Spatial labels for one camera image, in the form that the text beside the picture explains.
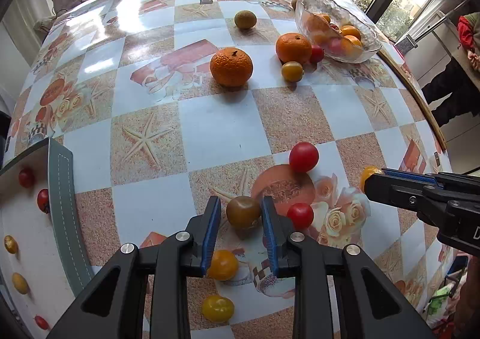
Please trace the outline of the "yellow-brown cherry tomato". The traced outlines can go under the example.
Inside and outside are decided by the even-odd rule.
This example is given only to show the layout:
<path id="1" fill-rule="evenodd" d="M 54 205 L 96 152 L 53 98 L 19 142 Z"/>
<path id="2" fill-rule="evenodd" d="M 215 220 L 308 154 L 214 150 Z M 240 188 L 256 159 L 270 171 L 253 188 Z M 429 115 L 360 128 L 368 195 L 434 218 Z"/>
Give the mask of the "yellow-brown cherry tomato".
<path id="1" fill-rule="evenodd" d="M 258 223 L 261 215 L 260 204 L 251 197 L 238 196 L 227 204 L 226 215 L 235 229 L 250 229 Z"/>

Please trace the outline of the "red cherry tomato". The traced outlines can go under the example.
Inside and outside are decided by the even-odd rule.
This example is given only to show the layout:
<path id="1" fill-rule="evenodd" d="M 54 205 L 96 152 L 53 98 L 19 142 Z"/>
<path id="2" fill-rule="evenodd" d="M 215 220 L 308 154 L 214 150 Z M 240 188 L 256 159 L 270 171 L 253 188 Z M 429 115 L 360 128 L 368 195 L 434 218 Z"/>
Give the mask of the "red cherry tomato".
<path id="1" fill-rule="evenodd" d="M 314 220 L 314 212 L 306 202 L 297 202 L 291 205 L 286 216 L 291 220 L 297 231 L 307 229 Z"/>
<path id="2" fill-rule="evenodd" d="M 289 166 L 295 173 L 307 173 L 317 165 L 319 151 L 309 142 L 297 143 L 289 153 Z"/>

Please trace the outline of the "yellow cherry tomato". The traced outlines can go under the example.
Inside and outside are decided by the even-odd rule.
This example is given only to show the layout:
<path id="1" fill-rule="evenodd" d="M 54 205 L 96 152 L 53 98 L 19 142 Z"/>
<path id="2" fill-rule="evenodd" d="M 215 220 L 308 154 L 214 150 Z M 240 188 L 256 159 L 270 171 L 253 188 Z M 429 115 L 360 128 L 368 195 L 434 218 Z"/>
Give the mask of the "yellow cherry tomato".
<path id="1" fill-rule="evenodd" d="M 380 168 L 377 168 L 375 166 L 367 166 L 364 168 L 360 175 L 360 190 L 362 192 L 365 192 L 365 182 L 367 181 L 368 178 L 370 178 L 374 174 L 383 174 L 383 170 Z"/>

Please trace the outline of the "person in dark clothes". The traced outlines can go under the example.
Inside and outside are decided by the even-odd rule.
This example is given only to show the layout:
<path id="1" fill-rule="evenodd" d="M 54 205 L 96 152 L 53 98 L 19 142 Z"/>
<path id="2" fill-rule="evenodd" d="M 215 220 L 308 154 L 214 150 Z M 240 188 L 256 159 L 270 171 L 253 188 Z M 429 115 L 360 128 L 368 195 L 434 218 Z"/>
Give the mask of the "person in dark clothes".
<path id="1" fill-rule="evenodd" d="M 445 69 L 421 90 L 427 104 L 448 96 L 432 115 L 439 127 L 455 117 L 479 114 L 479 13 L 460 16 L 460 45 Z"/>

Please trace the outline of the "orange in bowl front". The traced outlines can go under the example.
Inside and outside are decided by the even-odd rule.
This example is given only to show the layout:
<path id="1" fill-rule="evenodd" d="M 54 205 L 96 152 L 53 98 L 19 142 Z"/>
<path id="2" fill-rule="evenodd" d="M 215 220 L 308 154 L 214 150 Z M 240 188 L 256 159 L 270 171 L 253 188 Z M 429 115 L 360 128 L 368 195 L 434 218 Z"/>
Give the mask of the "orange in bowl front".
<path id="1" fill-rule="evenodd" d="M 349 59 L 356 59 L 363 53 L 363 45 L 360 39 L 354 35 L 345 35 L 341 38 L 343 55 Z"/>

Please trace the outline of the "orange in bowl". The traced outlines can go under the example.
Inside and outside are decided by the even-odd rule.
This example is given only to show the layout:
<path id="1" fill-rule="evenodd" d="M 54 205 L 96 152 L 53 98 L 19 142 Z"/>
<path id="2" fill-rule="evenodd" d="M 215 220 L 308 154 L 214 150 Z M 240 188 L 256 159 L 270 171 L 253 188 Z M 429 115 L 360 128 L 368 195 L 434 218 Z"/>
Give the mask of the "orange in bowl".
<path id="1" fill-rule="evenodd" d="M 340 28 L 340 31 L 344 37 L 346 36 L 353 36 L 357 38 L 358 40 L 362 39 L 360 31 L 353 25 L 343 25 Z"/>
<path id="2" fill-rule="evenodd" d="M 360 39 L 354 35 L 345 35 L 341 38 L 343 55 L 349 59 L 356 59 L 363 53 L 363 45 Z"/>

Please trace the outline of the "glass fruit bowl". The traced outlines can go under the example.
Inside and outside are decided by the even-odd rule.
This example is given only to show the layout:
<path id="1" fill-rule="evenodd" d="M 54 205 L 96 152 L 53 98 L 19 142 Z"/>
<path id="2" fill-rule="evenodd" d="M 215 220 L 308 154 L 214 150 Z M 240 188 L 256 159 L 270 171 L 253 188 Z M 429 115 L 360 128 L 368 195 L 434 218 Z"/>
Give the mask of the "glass fruit bowl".
<path id="1" fill-rule="evenodd" d="M 318 45 L 326 56 L 342 63 L 363 63 L 382 48 L 376 32 L 368 24 L 333 0 L 297 0 L 295 21 L 298 31 L 312 45 Z M 364 50 L 356 59 L 343 55 L 340 28 L 345 25 L 355 26 L 362 36 Z"/>

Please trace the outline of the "red tomato beside orange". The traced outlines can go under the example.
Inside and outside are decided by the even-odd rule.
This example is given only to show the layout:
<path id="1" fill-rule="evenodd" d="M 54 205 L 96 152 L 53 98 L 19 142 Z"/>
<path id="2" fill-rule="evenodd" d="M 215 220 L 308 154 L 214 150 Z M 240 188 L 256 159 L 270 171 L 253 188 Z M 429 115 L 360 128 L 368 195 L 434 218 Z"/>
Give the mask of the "red tomato beside orange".
<path id="1" fill-rule="evenodd" d="M 309 62 L 312 65 L 320 63 L 325 57 L 324 50 L 318 45 L 312 45 L 312 52 L 309 58 Z"/>

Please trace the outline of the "olive cherry tomato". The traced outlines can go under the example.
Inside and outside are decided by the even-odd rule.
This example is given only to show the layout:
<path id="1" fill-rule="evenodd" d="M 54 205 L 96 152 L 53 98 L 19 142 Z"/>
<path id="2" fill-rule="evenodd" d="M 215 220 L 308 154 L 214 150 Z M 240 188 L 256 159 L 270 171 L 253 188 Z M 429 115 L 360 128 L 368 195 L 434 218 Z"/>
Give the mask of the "olive cherry tomato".
<path id="1" fill-rule="evenodd" d="M 285 81 L 296 83 L 302 80 L 304 75 L 303 65 L 296 61 L 284 63 L 281 67 L 281 75 Z"/>

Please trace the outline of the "orange in bowl right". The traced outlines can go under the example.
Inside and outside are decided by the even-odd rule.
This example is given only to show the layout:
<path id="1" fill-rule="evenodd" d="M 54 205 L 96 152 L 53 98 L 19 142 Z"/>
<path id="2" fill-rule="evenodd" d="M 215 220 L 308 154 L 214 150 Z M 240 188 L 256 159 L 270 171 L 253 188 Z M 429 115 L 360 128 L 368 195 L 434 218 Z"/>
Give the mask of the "orange in bowl right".
<path id="1" fill-rule="evenodd" d="M 344 37 L 346 36 L 353 36 L 357 38 L 358 40 L 362 39 L 360 31 L 353 25 L 343 25 L 340 28 L 340 31 Z"/>

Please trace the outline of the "yellow tomato in tray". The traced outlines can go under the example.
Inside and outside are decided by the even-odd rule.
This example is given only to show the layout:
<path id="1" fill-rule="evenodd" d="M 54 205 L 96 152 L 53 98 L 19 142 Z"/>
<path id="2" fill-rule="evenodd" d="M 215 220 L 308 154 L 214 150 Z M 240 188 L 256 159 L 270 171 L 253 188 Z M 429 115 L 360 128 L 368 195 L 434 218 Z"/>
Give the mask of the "yellow tomato in tray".
<path id="1" fill-rule="evenodd" d="M 6 235 L 4 237 L 4 246 L 9 254 L 17 254 L 18 244 L 16 239 L 11 235 Z"/>

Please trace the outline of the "red tomato in tray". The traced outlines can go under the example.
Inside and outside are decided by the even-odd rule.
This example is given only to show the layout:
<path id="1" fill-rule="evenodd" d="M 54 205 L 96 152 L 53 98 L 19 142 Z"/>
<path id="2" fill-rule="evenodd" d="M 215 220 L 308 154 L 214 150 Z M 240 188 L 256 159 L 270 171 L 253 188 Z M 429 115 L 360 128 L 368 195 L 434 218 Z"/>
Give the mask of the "red tomato in tray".
<path id="1" fill-rule="evenodd" d="M 19 171 L 19 184 L 25 189 L 29 189 L 35 184 L 35 175 L 31 168 L 22 168 Z"/>

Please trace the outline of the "large orange near bowl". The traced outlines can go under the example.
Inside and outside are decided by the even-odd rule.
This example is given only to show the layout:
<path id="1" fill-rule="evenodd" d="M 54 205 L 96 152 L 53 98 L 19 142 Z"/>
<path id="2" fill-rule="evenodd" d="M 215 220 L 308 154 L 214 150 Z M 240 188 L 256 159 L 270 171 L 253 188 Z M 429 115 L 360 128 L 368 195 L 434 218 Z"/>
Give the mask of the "large orange near bowl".
<path id="1" fill-rule="evenodd" d="M 283 63 L 297 62 L 306 64 L 312 55 L 312 44 L 302 34 L 282 34 L 276 41 L 276 53 Z"/>

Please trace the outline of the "small orange mandarin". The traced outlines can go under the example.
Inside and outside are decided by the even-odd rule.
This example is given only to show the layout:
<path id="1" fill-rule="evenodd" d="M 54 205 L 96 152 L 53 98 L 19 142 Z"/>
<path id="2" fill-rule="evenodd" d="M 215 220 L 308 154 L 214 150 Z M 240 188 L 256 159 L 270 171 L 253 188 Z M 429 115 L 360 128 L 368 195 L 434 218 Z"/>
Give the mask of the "small orange mandarin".
<path id="1" fill-rule="evenodd" d="M 242 87 L 251 78 L 253 62 L 251 57 L 239 48 L 227 47 L 211 57 L 210 72 L 215 80 L 224 87 Z"/>

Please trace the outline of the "green-brown longan upper left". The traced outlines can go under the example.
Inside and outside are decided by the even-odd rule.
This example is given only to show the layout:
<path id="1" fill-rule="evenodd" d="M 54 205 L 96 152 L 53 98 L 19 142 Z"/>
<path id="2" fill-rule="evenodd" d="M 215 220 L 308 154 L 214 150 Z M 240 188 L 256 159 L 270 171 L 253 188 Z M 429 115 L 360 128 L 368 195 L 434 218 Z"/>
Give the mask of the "green-brown longan upper left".
<path id="1" fill-rule="evenodd" d="M 239 29 L 252 29 L 257 23 L 256 14 L 248 10 L 237 12 L 233 20 Z"/>

